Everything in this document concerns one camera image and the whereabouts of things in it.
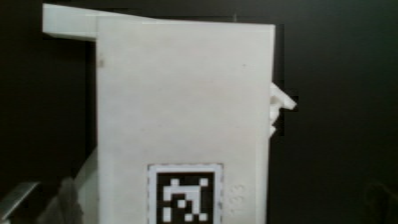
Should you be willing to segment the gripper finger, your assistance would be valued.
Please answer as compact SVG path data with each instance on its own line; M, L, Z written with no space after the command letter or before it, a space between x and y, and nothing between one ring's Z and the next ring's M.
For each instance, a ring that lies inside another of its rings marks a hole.
M98 224L91 183L20 182L0 199L0 224Z

